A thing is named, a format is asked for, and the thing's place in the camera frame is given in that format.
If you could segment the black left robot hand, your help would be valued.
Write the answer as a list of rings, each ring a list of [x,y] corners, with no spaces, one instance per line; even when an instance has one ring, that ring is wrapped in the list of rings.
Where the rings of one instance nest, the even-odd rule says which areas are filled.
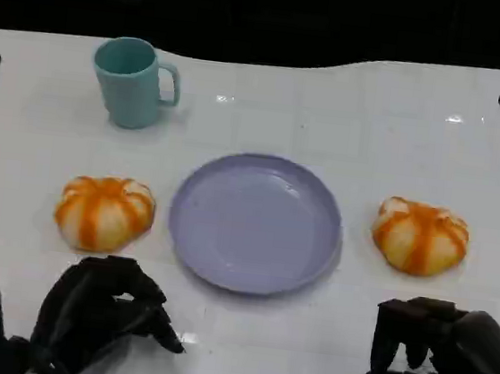
[[[69,267],[41,304],[31,334],[37,374],[79,374],[130,337],[181,354],[161,288],[133,258],[87,257]]]

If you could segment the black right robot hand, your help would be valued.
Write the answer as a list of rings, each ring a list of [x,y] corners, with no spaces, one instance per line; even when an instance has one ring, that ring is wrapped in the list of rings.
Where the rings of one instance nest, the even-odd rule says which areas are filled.
[[[489,313],[416,297],[378,306],[365,374],[500,374],[500,326]]]

